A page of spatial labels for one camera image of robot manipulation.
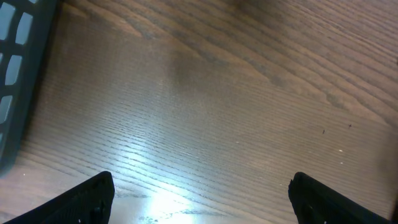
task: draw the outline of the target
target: gray plastic basket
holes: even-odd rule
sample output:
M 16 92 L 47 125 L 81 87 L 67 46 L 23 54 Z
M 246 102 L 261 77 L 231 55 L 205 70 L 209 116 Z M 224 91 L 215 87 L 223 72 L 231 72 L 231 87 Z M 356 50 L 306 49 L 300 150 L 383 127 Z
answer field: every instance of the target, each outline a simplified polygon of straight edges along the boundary
M 13 165 L 57 0 L 0 0 L 0 175 Z

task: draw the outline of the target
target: wooden table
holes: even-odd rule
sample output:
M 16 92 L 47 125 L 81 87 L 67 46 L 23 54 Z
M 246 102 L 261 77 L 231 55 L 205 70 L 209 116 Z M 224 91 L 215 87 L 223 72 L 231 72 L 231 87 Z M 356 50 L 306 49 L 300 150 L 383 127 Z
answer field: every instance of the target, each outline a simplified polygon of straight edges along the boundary
M 111 223 L 296 223 L 303 171 L 389 217 L 398 1 L 66 0 L 0 222 L 108 170 Z

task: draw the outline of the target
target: basket hole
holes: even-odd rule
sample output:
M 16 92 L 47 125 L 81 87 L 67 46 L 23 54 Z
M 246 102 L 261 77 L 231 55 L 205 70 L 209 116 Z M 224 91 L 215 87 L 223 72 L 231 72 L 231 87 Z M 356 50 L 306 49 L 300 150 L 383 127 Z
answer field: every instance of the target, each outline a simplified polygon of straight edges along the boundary
M 0 102 L 0 124 L 7 120 L 8 112 L 11 107 L 12 96 L 4 96 Z
M 14 16 L 15 7 L 3 3 L 0 8 L 0 40 L 5 40 L 8 36 L 8 30 L 10 29 L 11 19 Z
M 21 20 L 19 21 L 18 29 L 17 29 L 17 37 L 15 39 L 15 43 L 17 44 L 25 44 L 27 38 L 29 36 L 30 27 L 32 26 L 33 16 L 24 12 L 22 14 Z
M 21 67 L 21 62 L 22 62 L 22 56 L 19 55 L 11 56 L 6 72 L 6 85 L 13 85 L 17 81 L 19 68 Z

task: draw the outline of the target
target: wood grain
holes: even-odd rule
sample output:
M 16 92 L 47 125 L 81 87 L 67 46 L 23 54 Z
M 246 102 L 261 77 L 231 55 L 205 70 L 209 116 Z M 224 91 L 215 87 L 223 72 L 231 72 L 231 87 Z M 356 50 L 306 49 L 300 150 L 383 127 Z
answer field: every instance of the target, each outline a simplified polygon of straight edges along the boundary
M 397 7 L 66 0 L 0 222 L 102 170 L 111 223 L 296 223 L 298 171 L 388 217 Z

